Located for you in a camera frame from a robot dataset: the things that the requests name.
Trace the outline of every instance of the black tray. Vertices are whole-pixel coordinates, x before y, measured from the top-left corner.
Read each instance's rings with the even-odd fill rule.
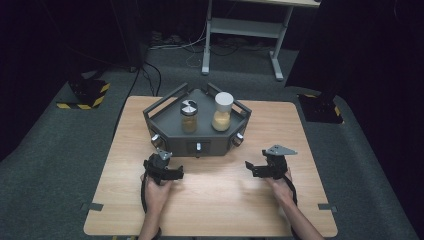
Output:
[[[212,127],[215,95],[222,92],[208,83],[206,89],[189,89],[185,83],[143,111],[152,144],[173,156],[222,156],[243,142],[251,110],[234,100],[231,124],[223,132]],[[194,100],[198,105],[197,130],[185,133],[181,127],[180,105]]]

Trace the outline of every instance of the wooden table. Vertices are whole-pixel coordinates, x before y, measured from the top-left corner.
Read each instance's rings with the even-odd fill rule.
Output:
[[[278,4],[287,6],[282,23],[267,23],[249,20],[215,18],[212,17],[212,1],[209,0],[207,22],[206,22],[206,44],[203,51],[202,74],[209,74],[210,62],[210,37],[212,33],[223,33],[243,36],[276,38],[274,51],[270,51],[272,67],[274,68],[275,78],[277,81],[283,81],[284,76],[278,62],[278,54],[280,53],[281,44],[283,43],[286,31],[289,25],[290,17],[294,7],[310,7],[318,8],[319,3],[314,0],[238,0],[241,2],[255,2],[258,4]]]
[[[140,200],[143,161],[150,143],[143,110],[157,97],[128,98],[84,226],[88,235],[138,235],[144,218]],[[326,237],[337,234],[331,210],[296,107],[288,102],[240,101],[252,110],[245,140],[223,157],[172,157],[170,168],[184,166],[164,209],[164,236],[290,236],[277,203],[263,179],[252,177],[244,161],[266,165],[261,150],[275,144],[296,150],[286,156],[298,193],[298,205]]]

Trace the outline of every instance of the table leg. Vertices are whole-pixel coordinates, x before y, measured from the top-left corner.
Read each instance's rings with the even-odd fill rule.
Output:
[[[288,7],[286,16],[284,18],[284,22],[281,25],[281,30],[278,36],[277,43],[275,44],[275,49],[274,51],[270,51],[269,53],[271,57],[272,66],[274,67],[275,77],[277,81],[284,80],[283,72],[281,71],[280,63],[278,62],[277,57],[278,57],[278,54],[280,53],[281,44],[283,43],[284,36],[286,35],[287,27],[289,26],[289,21],[290,21],[291,14],[293,12],[293,8],[294,8],[293,6]]]
[[[212,0],[209,0],[207,19],[206,19],[206,43],[205,43],[205,49],[203,50],[203,62],[202,62],[203,75],[209,74],[211,21],[212,21]]]

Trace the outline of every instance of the yellow and black hazard tape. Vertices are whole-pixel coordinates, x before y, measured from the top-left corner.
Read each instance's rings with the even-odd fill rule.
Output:
[[[61,109],[82,109],[82,110],[90,110],[94,108],[98,108],[100,104],[103,102],[107,90],[109,90],[110,83],[105,84],[99,92],[99,95],[93,99],[92,104],[88,103],[69,103],[69,102],[57,102],[56,106]]]

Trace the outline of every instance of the jar with yellow contents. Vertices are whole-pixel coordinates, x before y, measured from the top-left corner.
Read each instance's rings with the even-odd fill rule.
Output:
[[[230,127],[233,102],[233,96],[227,92],[220,92],[215,96],[216,111],[212,119],[215,130],[223,132]]]

